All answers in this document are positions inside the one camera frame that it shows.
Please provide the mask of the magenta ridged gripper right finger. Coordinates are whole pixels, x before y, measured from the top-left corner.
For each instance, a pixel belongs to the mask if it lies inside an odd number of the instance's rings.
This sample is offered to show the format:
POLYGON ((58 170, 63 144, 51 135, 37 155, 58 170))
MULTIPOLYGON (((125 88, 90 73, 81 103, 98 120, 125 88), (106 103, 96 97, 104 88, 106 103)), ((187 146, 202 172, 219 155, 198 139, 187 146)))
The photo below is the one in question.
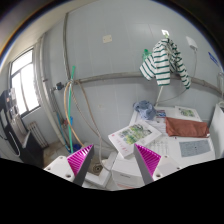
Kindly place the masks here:
POLYGON ((134 155, 145 185, 181 170, 181 166, 170 156, 160 156, 138 144, 134 145, 134 155))

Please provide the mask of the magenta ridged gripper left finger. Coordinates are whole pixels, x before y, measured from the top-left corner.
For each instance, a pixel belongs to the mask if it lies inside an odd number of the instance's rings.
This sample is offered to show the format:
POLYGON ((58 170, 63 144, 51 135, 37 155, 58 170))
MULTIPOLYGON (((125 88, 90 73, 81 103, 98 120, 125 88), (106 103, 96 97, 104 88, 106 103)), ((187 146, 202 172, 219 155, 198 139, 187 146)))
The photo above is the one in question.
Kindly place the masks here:
POLYGON ((93 155, 94 145, 91 144, 68 157, 57 157, 45 168, 45 171, 81 186, 85 180, 93 155))

